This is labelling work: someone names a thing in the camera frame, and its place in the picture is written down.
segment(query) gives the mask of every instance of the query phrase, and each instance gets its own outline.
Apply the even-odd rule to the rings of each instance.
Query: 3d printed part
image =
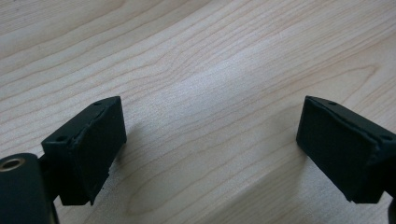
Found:
[[[297,143],[349,201],[394,197],[396,135],[328,100],[306,96]]]
[[[53,200],[93,203],[126,143],[119,96],[98,101],[42,142],[44,156],[0,160],[0,223],[58,223]]]

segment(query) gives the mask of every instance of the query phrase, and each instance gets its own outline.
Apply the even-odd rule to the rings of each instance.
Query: light wooden surface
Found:
[[[295,135],[307,94],[396,132],[395,74],[394,0],[2,0],[0,156],[120,95],[128,144],[62,223],[387,223]]]

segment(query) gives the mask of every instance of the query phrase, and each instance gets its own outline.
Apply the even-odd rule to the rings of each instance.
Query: wooden table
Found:
[[[295,136],[306,95],[396,132],[395,74],[394,0],[2,0],[0,156],[120,95],[127,146],[62,223],[388,223]]]

